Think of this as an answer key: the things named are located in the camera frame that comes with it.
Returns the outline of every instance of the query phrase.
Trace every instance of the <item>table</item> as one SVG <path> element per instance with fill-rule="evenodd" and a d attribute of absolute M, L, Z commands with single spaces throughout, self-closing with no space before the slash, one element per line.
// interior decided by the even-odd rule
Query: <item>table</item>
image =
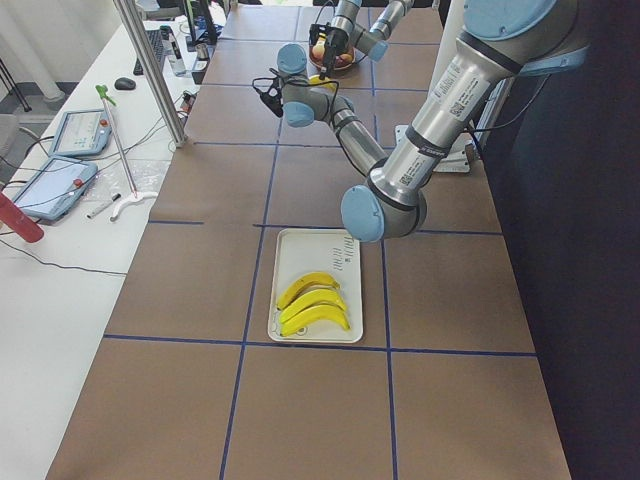
<path fill-rule="evenodd" d="M 317 12 L 231 12 L 47 478 L 569 478 L 480 163 L 434 175 L 418 233 L 362 246 L 361 341 L 267 336 L 278 232 L 340 226 L 362 182 L 326 126 L 251 88 Z M 340 77 L 386 148 L 440 33 L 413 11 Z"/>
<path fill-rule="evenodd" d="M 145 22 L 147 29 L 159 25 Z M 178 24 L 171 25 L 174 32 L 179 31 Z M 192 65 L 195 54 L 187 53 L 183 35 L 178 37 L 187 66 Z M 55 133 L 64 111 L 102 108 L 95 85 L 106 84 L 118 104 L 113 112 L 123 144 L 129 146 L 142 138 L 160 119 L 160 112 L 146 78 L 132 75 L 135 58 L 121 26 L 44 135 Z M 197 90 L 190 77 L 173 76 L 168 62 L 163 73 L 172 98 L 178 98 L 184 90 Z M 115 90 L 113 82 L 121 76 L 135 78 L 137 88 Z M 141 186 L 156 191 L 160 188 L 175 150 L 170 141 L 166 128 L 161 129 L 127 156 Z M 115 142 L 111 140 L 100 156 L 115 152 Z M 23 167 L 39 168 L 45 159 L 45 154 L 35 147 Z M 113 160 L 96 163 L 102 168 Z M 151 182 L 144 178 L 149 172 L 154 175 Z M 32 173 L 21 170 L 14 180 L 28 179 Z M 153 202 L 126 208 L 116 223 L 109 222 L 108 211 L 92 220 L 86 218 L 116 191 L 128 192 L 119 163 L 99 175 L 86 197 L 66 217 L 44 226 L 45 237 L 39 243 L 29 245 L 14 235 L 0 239 L 45 261 L 126 273 Z M 5 194 L 11 196 L 11 188 Z M 123 281 L 122 275 L 42 266 L 0 245 L 0 478 L 44 478 Z"/>

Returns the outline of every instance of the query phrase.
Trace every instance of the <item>green clip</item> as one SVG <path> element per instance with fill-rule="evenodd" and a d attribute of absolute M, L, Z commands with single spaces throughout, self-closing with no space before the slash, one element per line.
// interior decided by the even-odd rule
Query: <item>green clip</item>
<path fill-rule="evenodd" d="M 100 98 L 109 100 L 115 106 L 116 102 L 113 101 L 113 98 L 107 95 L 108 88 L 106 85 L 96 85 L 96 90 L 98 90 L 98 95 L 100 95 Z"/>

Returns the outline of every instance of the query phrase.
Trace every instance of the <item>tablet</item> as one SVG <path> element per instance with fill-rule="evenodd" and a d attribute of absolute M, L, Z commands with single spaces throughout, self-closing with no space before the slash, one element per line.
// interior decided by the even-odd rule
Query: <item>tablet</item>
<path fill-rule="evenodd" d="M 96 155 L 107 145 L 111 125 L 104 109 L 64 112 L 49 153 L 66 157 Z"/>
<path fill-rule="evenodd" d="M 41 171 L 20 189 L 13 202 L 30 217 L 57 220 L 80 199 L 97 173 L 95 163 L 49 157 Z"/>

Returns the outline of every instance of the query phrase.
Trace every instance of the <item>white pen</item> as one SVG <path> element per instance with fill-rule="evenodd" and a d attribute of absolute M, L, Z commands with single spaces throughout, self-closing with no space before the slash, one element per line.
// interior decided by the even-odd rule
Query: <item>white pen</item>
<path fill-rule="evenodd" d="M 116 200 L 118 200 L 122 195 L 120 195 L 119 193 L 116 193 L 113 197 L 111 197 L 111 200 L 109 200 L 108 202 L 104 202 L 103 204 L 97 206 L 91 213 L 89 213 L 87 215 L 87 218 L 93 218 L 96 215 L 104 212 L 107 208 L 109 208 L 109 206 L 115 202 Z"/>

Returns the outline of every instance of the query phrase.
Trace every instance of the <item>keyboard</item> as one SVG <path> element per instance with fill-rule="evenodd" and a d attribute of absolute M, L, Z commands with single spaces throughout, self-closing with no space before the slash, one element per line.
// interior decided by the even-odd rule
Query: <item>keyboard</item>
<path fill-rule="evenodd" d="M 162 46 L 162 37 L 160 36 L 160 30 L 146 30 L 147 38 L 149 39 L 149 43 L 151 44 L 151 48 L 153 49 L 153 53 L 156 56 L 156 60 L 160 65 L 160 71 L 162 71 L 164 67 L 164 47 Z M 134 75 L 142 75 L 144 72 L 142 71 L 142 64 L 140 63 L 140 59 L 136 59 L 136 64 L 133 67 Z"/>

